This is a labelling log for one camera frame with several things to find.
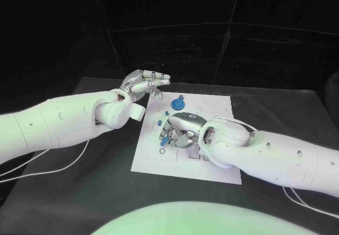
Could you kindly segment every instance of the white paper sheet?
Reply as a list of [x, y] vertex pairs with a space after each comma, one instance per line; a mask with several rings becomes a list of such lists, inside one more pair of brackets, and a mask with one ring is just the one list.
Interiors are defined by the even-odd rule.
[[[180, 94], [184, 109], [175, 111], [170, 103]], [[165, 111], [168, 115], [178, 112], [193, 113], [206, 120], [210, 120], [214, 115], [233, 118], [229, 96], [162, 92], [161, 100], [149, 98], [131, 171], [240, 185], [239, 169], [236, 167], [219, 168], [206, 156], [198, 155], [197, 144], [187, 149], [177, 149], [168, 145], [160, 146], [158, 135], [168, 119]]]

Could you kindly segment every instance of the table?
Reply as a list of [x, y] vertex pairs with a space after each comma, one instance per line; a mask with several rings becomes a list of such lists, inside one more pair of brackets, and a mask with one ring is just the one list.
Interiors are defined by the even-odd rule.
[[[83, 77], [74, 94], [118, 88], [121, 80]], [[233, 116], [256, 129], [339, 148], [339, 132], [314, 91], [271, 90], [171, 83], [165, 92], [229, 95]], [[145, 107], [148, 95], [136, 102]], [[86, 151], [66, 170], [17, 181], [0, 210], [0, 233], [90, 234], [109, 220], [145, 206], [171, 201], [203, 201], [263, 212], [314, 232], [331, 235], [339, 221], [294, 204], [279, 186], [240, 172], [242, 185], [131, 172], [141, 122], [89, 140]], [[51, 149], [31, 161], [22, 174], [64, 167], [85, 143]], [[337, 213], [339, 199], [298, 190], [304, 202]]]

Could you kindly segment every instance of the small blue part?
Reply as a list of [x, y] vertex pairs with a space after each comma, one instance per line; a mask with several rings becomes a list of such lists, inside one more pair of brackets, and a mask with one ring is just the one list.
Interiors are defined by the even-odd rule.
[[171, 101], [171, 108], [174, 110], [181, 110], [184, 108], [183, 95], [178, 96], [178, 99]]
[[167, 136], [165, 136], [164, 139], [162, 139], [162, 141], [161, 141], [161, 143], [160, 143], [160, 146], [164, 146], [164, 144], [165, 144], [167, 141], [168, 141], [168, 138], [167, 138]]

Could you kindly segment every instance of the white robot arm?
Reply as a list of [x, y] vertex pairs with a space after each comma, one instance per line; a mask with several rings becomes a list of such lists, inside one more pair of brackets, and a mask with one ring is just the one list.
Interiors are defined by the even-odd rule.
[[249, 133], [245, 124], [190, 113], [168, 117], [160, 140], [187, 148], [197, 142], [200, 154], [222, 168], [236, 166], [248, 175], [282, 187], [339, 197], [339, 151], [266, 131]]
[[118, 129], [128, 118], [141, 121], [144, 107], [134, 104], [151, 93], [161, 99], [157, 86], [170, 76], [135, 70], [119, 89], [46, 100], [31, 108], [0, 116], [0, 164], [41, 149], [72, 146]]

